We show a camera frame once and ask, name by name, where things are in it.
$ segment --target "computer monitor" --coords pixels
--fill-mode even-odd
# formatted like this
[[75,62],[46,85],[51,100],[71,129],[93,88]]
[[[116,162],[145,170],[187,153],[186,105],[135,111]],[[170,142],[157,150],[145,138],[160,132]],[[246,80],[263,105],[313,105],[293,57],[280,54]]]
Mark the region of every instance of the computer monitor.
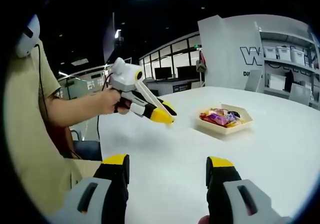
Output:
[[200,78],[199,73],[196,71],[197,67],[195,65],[178,67],[177,70],[178,70],[178,79]]
[[154,74],[156,79],[165,79],[165,78],[171,78],[172,72],[171,67],[166,68],[155,68]]

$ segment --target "beige t-shirt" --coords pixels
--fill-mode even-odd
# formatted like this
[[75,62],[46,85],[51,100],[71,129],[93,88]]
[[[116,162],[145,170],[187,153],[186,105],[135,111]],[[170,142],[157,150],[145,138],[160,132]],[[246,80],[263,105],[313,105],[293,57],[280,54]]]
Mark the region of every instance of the beige t-shirt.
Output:
[[[60,85],[50,70],[40,40],[38,44],[43,92],[48,97]],[[66,192],[81,180],[81,174],[73,160],[59,154],[47,134],[39,110],[38,55],[35,47],[26,58],[12,56],[6,77],[4,121],[16,173],[35,205],[47,215],[63,206]]]

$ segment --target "white table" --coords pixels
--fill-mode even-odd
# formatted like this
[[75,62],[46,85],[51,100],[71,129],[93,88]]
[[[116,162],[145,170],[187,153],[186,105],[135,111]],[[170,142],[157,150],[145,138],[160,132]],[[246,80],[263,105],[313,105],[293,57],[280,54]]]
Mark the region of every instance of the white table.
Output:
[[[127,224],[197,224],[207,215],[206,158],[234,163],[272,199],[282,216],[294,216],[320,173],[320,112],[265,94],[204,87],[162,97],[178,117],[171,128],[128,115],[100,117],[102,156],[130,155]],[[214,103],[245,108],[251,129],[230,137],[194,129],[196,111]]]

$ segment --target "shelf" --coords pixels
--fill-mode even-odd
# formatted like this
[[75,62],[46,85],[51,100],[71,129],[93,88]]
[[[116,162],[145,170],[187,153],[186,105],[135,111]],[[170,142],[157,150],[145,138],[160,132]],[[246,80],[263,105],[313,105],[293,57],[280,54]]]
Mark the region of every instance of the shelf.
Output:
[[[283,96],[287,96],[288,98],[290,96],[290,93],[287,91],[284,91],[284,90],[277,90],[277,89],[273,89],[273,88],[264,87],[264,91],[269,92],[269,93],[281,94]],[[309,103],[318,107],[317,101],[310,100]]]
[[287,66],[291,66],[291,67],[299,68],[299,69],[302,69],[302,70],[306,70],[306,71],[311,72],[311,73],[320,74],[320,71],[318,69],[313,69],[313,68],[310,68],[308,66],[303,66],[303,65],[298,64],[298,63],[293,63],[291,61],[281,60],[281,59],[273,59],[273,58],[264,58],[264,60],[265,60],[265,62],[277,63],[277,64],[285,64]]
[[261,39],[288,42],[302,47],[310,47],[315,43],[309,39],[296,34],[276,32],[276,31],[260,31]]

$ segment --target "snack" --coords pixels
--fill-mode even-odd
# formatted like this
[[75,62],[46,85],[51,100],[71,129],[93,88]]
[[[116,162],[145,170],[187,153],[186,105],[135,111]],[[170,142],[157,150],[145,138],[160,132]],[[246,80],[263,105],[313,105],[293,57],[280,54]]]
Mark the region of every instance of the snack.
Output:
[[238,112],[227,109],[211,108],[210,110],[200,113],[199,117],[203,121],[225,128],[232,128],[245,123]]

